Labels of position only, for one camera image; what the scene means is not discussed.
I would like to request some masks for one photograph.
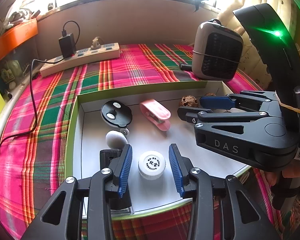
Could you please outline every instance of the brown textured ball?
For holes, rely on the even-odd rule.
[[[205,97],[210,97],[210,96],[216,96],[216,94],[215,93],[206,93],[204,96]]]
[[[181,98],[179,106],[198,107],[198,101],[193,96],[185,96]]]

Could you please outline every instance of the orange shelf edge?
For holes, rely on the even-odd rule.
[[[38,34],[37,20],[19,24],[0,36],[0,60],[20,44]]]

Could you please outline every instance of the blue gripper pad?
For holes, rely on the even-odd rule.
[[[235,107],[235,99],[231,99],[228,96],[225,97],[215,97],[215,96],[206,96],[200,98],[200,105],[203,108],[208,109],[224,109],[230,110]]]
[[[180,194],[180,197],[183,197],[185,194],[185,188],[183,186],[182,173],[177,161],[176,153],[174,152],[172,145],[169,146],[169,161],[173,174],[174,183],[176,184],[177,192]]]
[[[132,147],[129,145],[128,150],[126,151],[125,156],[123,156],[124,152],[122,151],[121,157],[124,157],[123,165],[119,175],[119,186],[118,186],[118,194],[120,198],[122,198],[123,194],[126,192],[128,177],[130,173],[130,167],[132,163]]]

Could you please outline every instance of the finger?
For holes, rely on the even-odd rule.
[[[274,186],[277,183],[278,175],[276,173],[265,171],[265,176],[271,186]]]
[[[300,161],[292,160],[282,171],[282,176],[284,176],[285,178],[300,177]]]

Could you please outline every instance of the plaid tablecloth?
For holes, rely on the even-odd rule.
[[[192,47],[181,45],[120,46],[120,58],[81,65],[33,82],[38,109],[38,127],[28,136],[8,139],[0,149],[0,221],[20,239],[51,194],[64,178],[66,135],[75,97],[82,93],[161,82],[197,80],[179,70],[191,64]],[[227,84],[233,92],[261,90],[238,71]],[[3,137],[29,130],[34,112],[29,87],[14,107]],[[269,185],[263,172],[253,169],[255,196],[271,222],[282,233],[281,216],[271,207]],[[142,219],[114,222],[117,239],[186,239],[191,205]],[[218,239],[218,228],[215,229]]]

